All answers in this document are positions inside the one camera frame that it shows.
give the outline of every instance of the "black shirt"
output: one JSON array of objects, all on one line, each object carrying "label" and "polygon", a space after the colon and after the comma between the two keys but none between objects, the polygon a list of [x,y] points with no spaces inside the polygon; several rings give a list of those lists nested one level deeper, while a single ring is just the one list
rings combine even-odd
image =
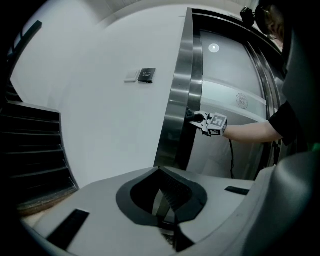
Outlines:
[{"label": "black shirt", "polygon": [[287,101],[271,116],[269,123],[283,137],[282,141],[286,146],[296,139],[296,115]]}]

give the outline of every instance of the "black cable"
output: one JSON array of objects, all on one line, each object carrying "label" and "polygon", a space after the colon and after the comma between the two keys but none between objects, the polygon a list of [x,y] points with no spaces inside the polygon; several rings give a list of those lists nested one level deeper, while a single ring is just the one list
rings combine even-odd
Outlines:
[{"label": "black cable", "polygon": [[231,179],[235,179],[234,176],[234,148],[232,147],[232,141],[231,139],[229,139],[229,143],[230,143],[230,149],[231,149],[231,169],[230,169],[230,175],[231,175]]}]

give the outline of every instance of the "white switch plate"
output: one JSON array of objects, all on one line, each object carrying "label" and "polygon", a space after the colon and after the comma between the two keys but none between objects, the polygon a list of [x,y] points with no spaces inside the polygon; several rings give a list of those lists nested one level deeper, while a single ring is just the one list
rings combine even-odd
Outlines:
[{"label": "white switch plate", "polygon": [[126,75],[126,78],[124,79],[125,83],[134,83],[137,81],[138,76],[140,74],[139,69],[130,70],[128,74]]}]

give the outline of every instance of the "forearm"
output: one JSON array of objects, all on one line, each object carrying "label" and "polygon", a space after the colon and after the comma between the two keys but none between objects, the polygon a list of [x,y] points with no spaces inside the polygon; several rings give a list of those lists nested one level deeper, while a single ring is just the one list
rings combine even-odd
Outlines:
[{"label": "forearm", "polygon": [[268,121],[246,125],[229,125],[223,136],[241,143],[265,143],[282,139],[282,136]]}]

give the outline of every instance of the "white marker cube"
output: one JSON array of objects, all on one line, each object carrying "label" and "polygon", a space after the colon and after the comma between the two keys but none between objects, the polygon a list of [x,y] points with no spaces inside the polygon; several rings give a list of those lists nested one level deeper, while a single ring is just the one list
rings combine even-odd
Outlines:
[{"label": "white marker cube", "polygon": [[210,114],[206,128],[208,129],[209,135],[223,136],[227,128],[227,117],[219,113]]}]

